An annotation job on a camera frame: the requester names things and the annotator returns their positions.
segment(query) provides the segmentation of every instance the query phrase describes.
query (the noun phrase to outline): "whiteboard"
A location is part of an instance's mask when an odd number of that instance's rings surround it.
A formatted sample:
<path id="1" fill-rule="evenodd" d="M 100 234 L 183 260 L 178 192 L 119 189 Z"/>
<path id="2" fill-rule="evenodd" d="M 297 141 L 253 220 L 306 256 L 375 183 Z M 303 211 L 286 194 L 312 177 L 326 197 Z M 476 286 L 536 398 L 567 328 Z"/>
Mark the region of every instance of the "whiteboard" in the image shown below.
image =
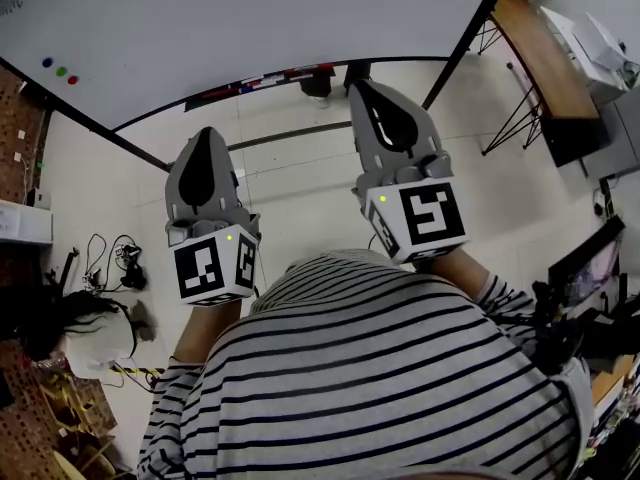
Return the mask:
<path id="1" fill-rule="evenodd" d="M 270 71 L 449 57 L 481 1 L 0 0 L 0 57 L 113 129 Z"/>

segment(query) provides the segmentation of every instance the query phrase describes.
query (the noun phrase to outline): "pegboard wall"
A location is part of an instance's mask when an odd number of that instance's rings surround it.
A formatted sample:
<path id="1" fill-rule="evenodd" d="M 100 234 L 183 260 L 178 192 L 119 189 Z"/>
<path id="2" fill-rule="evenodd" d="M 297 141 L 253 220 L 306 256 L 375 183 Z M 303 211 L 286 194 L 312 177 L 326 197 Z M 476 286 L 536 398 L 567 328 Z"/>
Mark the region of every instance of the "pegboard wall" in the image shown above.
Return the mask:
<path id="1" fill-rule="evenodd" d="M 33 183 L 44 110 L 20 95 L 22 80 L 0 68 L 0 199 L 22 203 L 24 199 L 25 163 L 27 190 Z M 18 134 L 24 131 L 24 139 Z M 14 153 L 22 160 L 16 162 Z"/>
<path id="2" fill-rule="evenodd" d="M 0 478 L 66 480 L 52 453 L 57 426 L 17 342 L 0 342 L 0 368 L 15 399 L 0 410 Z"/>

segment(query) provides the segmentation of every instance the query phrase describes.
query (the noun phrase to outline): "table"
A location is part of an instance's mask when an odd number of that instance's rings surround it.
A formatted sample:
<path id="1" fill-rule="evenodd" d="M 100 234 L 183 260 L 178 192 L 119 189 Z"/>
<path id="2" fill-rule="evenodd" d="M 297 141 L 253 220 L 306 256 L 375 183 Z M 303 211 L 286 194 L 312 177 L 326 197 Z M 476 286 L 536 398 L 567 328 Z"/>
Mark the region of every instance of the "table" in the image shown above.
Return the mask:
<path id="1" fill-rule="evenodd" d="M 606 129 L 589 91 L 560 43 L 529 2 L 498 0 L 490 19 L 518 57 L 532 85 L 483 155 L 529 126 L 529 138 L 524 148 L 542 134 L 558 166 L 602 147 L 606 143 Z M 505 131 L 533 92 L 538 103 Z M 540 132 L 534 135 L 538 126 Z"/>

